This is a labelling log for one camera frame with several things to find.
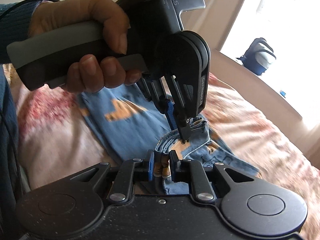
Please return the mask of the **blue sleeved left forearm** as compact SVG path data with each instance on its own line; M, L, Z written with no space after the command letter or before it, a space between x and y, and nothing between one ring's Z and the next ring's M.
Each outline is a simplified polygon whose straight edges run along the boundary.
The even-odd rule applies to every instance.
M10 62L7 46L28 38L35 9L44 0L25 0L1 4L1 65ZM15 206L22 195L20 168L17 164L18 126L10 86L1 69L1 238L18 230Z

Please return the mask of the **person's left hand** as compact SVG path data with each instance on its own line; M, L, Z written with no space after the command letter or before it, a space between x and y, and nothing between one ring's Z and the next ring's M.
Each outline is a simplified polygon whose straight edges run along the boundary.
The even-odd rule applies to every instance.
M28 35L33 37L78 22L95 20L103 25L103 36L108 46L118 54L127 51L129 19L112 0L64 0L41 2L35 9L29 24ZM138 69L125 71L114 57L98 61L87 54L73 63L63 89L70 93L95 93L102 88L132 85L142 76Z

